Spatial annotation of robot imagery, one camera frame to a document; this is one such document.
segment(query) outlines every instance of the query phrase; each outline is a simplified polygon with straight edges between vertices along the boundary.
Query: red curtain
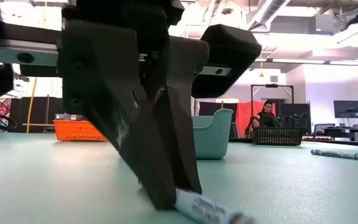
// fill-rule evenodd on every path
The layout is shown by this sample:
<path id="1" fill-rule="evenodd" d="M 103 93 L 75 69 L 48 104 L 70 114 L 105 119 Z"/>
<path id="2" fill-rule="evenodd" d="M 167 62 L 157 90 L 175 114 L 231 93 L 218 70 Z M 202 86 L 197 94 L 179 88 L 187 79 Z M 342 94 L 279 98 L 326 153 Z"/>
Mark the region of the red curtain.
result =
<path id="1" fill-rule="evenodd" d="M 264 107 L 263 102 L 254 101 L 254 116 L 256 116 L 259 112 L 261 112 L 263 107 Z M 274 104 L 272 107 L 272 113 L 276 115 L 276 108 Z M 239 130 L 239 135 L 241 137 L 244 137 L 245 135 L 246 128 L 248 127 L 251 116 L 252 116 L 251 102 L 239 103 L 237 105 L 236 124 Z"/>

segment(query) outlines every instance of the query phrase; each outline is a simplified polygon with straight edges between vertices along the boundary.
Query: monitor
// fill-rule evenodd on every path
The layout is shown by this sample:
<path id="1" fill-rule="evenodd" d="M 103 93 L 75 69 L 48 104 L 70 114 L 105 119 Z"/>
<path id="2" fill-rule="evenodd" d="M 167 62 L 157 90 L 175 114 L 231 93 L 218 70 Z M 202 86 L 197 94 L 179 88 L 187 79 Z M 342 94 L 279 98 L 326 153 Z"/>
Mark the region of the monitor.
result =
<path id="1" fill-rule="evenodd" d="M 335 118 L 358 118 L 358 100 L 334 100 Z"/>

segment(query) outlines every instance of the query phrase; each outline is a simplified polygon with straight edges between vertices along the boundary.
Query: light green table surface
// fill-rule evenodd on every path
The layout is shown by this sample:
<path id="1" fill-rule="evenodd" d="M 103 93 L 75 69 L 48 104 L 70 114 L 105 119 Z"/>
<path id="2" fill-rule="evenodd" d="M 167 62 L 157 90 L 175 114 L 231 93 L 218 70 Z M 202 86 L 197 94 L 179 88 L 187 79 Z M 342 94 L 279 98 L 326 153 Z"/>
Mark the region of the light green table surface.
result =
<path id="1" fill-rule="evenodd" d="M 358 224 L 358 161 L 300 147 L 229 145 L 222 161 L 199 161 L 204 195 L 256 223 Z M 0 134 L 0 224 L 193 223 L 156 212 L 136 177 L 105 142 L 56 142 L 54 134 Z"/>

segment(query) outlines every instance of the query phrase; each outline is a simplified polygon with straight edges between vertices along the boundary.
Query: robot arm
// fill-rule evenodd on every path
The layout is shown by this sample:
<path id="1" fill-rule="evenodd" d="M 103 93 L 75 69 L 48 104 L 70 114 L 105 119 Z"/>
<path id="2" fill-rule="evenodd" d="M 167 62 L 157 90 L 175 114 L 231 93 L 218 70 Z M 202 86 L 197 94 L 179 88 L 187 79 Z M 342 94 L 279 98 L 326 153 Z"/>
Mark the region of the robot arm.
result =
<path id="1" fill-rule="evenodd" d="M 176 188 L 201 193 L 190 96 L 221 96 L 261 51 L 249 31 L 223 25 L 201 40 L 170 37 L 182 12 L 174 0 L 77 0 L 61 32 L 0 21 L 0 62 L 62 77 L 65 112 L 115 146 L 157 210 L 173 208 Z"/>

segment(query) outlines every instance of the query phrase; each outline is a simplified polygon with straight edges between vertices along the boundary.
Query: marker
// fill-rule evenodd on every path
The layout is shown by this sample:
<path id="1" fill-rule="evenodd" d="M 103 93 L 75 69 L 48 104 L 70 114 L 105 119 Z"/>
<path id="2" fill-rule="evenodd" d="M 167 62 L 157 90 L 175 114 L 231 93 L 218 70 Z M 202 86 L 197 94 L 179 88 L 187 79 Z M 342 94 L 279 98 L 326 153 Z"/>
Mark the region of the marker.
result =
<path id="1" fill-rule="evenodd" d="M 184 215 L 205 224 L 251 224 L 253 219 L 242 212 L 216 205 L 210 199 L 194 192 L 176 189 L 175 208 Z"/>
<path id="2" fill-rule="evenodd" d="M 340 157 L 345 159 L 358 159 L 358 153 L 356 154 L 346 154 L 341 152 L 330 152 L 330 151 L 322 151 L 318 149 L 312 149 L 311 153 L 319 156 L 332 156 L 332 157 Z"/>

